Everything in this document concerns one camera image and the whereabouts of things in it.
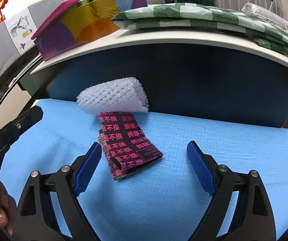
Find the left hand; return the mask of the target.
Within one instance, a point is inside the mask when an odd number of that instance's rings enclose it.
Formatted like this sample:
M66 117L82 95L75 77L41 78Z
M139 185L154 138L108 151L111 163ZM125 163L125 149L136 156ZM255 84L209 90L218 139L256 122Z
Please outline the left hand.
M16 215L16 201L8 194L5 186L0 181L0 228L13 234L13 223Z

